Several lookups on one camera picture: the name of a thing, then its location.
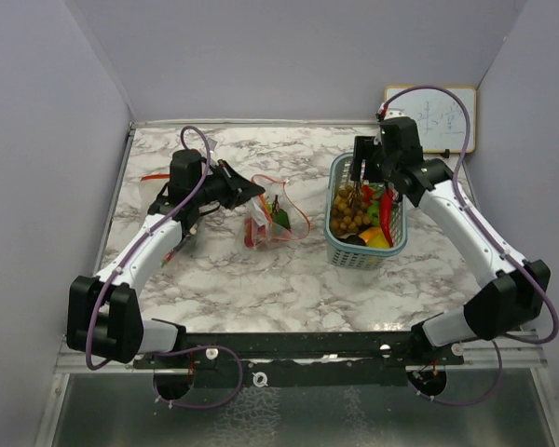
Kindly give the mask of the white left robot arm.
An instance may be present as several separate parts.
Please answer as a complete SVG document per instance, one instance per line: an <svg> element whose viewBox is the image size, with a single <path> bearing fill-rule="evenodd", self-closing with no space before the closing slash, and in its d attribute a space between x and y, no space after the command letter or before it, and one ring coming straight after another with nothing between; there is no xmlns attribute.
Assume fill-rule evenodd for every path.
<svg viewBox="0 0 559 447"><path fill-rule="evenodd" d="M139 297L164 258L183 246L203 217L217 204L232 210L264 193L264 188L236 173L225 161L208 165L196 150L173 154L169 177L149 206L138 233L107 266L71 284L66 344L94 356L128 363L155 353L173 368L186 359L182 328L163 320L145 320Z"/></svg>

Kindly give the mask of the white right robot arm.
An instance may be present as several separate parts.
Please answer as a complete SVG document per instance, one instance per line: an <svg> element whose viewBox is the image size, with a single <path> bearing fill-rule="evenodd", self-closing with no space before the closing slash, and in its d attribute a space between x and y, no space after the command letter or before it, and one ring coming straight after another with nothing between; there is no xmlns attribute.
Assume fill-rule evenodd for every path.
<svg viewBox="0 0 559 447"><path fill-rule="evenodd" d="M528 261L512 248L463 193L441 159L425 159L416 122L386 119L376 136L354 140L351 177L385 183L428 215L461 254L480 290L460 308L417 324L411 357L430 364L443 346L470 339L492 340L535 319L551 278L541 260Z"/></svg>

